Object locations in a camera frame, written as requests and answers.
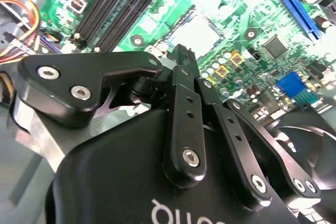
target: black plastic cover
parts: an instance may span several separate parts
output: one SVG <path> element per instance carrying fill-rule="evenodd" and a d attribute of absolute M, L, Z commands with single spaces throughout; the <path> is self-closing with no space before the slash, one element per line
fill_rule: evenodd
<path fill-rule="evenodd" d="M 57 223 L 298 223 L 272 188 L 260 212 L 239 202 L 209 130 L 206 177 L 174 186 L 162 169 L 166 119 L 165 110 L 145 112 L 70 152 L 53 183 Z"/>

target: yellow wire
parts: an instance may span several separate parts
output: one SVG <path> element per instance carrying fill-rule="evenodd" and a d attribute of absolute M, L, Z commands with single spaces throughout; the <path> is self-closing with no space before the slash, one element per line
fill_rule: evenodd
<path fill-rule="evenodd" d="M 20 60 L 22 60 L 22 59 L 23 59 L 23 58 L 19 58 L 19 59 L 15 59 L 15 60 L 5 61 L 5 62 L 0 63 L 0 65 L 2 65 L 2 64 L 8 64 L 8 63 L 13 63 L 13 62 L 17 62 L 17 61 L 20 61 Z"/>
<path fill-rule="evenodd" d="M 39 17 L 39 12 L 38 9 L 36 8 L 35 4 L 31 1 L 31 0 L 26 0 L 27 2 L 29 2 L 30 6 L 33 8 L 34 10 L 34 14 L 35 14 L 35 23 L 33 24 L 32 28 L 27 31 L 26 33 L 24 33 L 23 35 L 21 35 L 19 37 L 19 40 L 24 40 L 26 39 L 33 31 L 35 31 L 40 23 L 40 17 Z M 8 49 L 5 49 L 1 54 L 0 57 L 2 57 L 3 55 L 7 54 L 9 52 Z"/>
<path fill-rule="evenodd" d="M 0 73 L 0 78 L 4 81 L 6 88 L 8 89 L 9 93 L 12 95 L 13 94 L 13 85 L 8 76 L 4 73 Z"/>

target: wire bundle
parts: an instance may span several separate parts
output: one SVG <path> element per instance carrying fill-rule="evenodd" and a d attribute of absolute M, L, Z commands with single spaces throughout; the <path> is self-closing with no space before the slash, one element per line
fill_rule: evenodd
<path fill-rule="evenodd" d="M 28 46 L 31 46 L 36 38 L 36 33 L 38 30 L 38 26 L 40 23 L 40 16 L 39 16 L 39 11 L 36 7 L 36 5 L 34 4 L 34 2 L 32 2 L 31 0 L 26 0 L 27 3 L 29 4 L 29 7 L 31 7 L 33 9 L 33 12 L 29 10 L 29 8 L 22 2 L 18 1 L 18 0 L 0 0 L 0 3 L 9 3 L 9 4 L 14 4 L 17 5 L 19 7 L 21 7 L 28 15 L 29 17 L 29 22 L 31 24 L 31 28 L 26 31 L 24 34 L 22 34 L 18 40 L 21 42 L 26 42 L 26 44 Z M 2 51 L 0 53 L 0 64 L 4 64 L 4 63 L 10 63 L 10 62 L 15 62 L 15 61 L 19 61 L 22 59 L 22 55 L 24 54 L 23 51 L 21 50 L 13 50 L 14 47 L 13 46 L 8 46 L 4 51 Z"/>

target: black capacitor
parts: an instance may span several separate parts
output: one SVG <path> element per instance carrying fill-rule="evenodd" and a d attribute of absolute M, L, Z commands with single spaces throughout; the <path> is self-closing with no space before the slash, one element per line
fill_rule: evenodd
<path fill-rule="evenodd" d="M 253 93 L 256 94 L 256 95 L 259 95 L 259 94 L 261 93 L 260 89 L 259 89 L 258 86 L 255 85 L 255 84 L 253 84 L 253 85 L 251 86 L 251 89 L 252 89 Z"/>
<path fill-rule="evenodd" d="M 256 94 L 254 94 L 253 90 L 252 89 L 247 89 L 246 90 L 246 93 L 248 94 L 248 96 L 251 98 L 251 99 L 254 99 L 256 97 Z"/>
<path fill-rule="evenodd" d="M 323 32 L 331 25 L 331 22 L 321 16 L 317 16 L 314 19 L 316 25 L 319 27 L 319 29 Z"/>

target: chip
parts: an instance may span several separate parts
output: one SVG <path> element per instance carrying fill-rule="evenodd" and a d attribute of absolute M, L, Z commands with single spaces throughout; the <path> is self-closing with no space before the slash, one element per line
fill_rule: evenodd
<path fill-rule="evenodd" d="M 68 7 L 78 14 L 81 14 L 86 7 L 86 2 L 83 0 L 69 0 Z"/>
<path fill-rule="evenodd" d="M 242 57 L 242 55 L 237 51 L 237 50 L 233 50 L 231 52 L 231 58 L 230 61 L 234 64 L 234 65 L 239 65 L 241 63 L 243 63 L 244 58 Z"/>
<path fill-rule="evenodd" d="M 280 72 L 279 72 L 279 70 L 277 70 L 277 69 L 275 69 L 275 70 L 273 70 L 273 71 L 271 72 L 271 75 L 272 75 L 273 77 L 277 76 L 278 74 L 280 74 Z"/>
<path fill-rule="evenodd" d="M 220 66 L 216 71 L 215 71 L 220 77 L 225 77 L 228 73 L 229 70 L 227 70 L 224 66 Z"/>
<path fill-rule="evenodd" d="M 264 44 L 264 48 L 273 59 L 279 58 L 288 50 L 285 43 L 281 41 L 278 36 L 274 36 L 269 41 L 267 41 Z"/>
<path fill-rule="evenodd" d="M 167 43 L 178 44 L 195 52 L 196 59 L 206 55 L 221 40 L 216 27 L 206 17 L 191 13 L 178 28 L 167 37 Z"/>

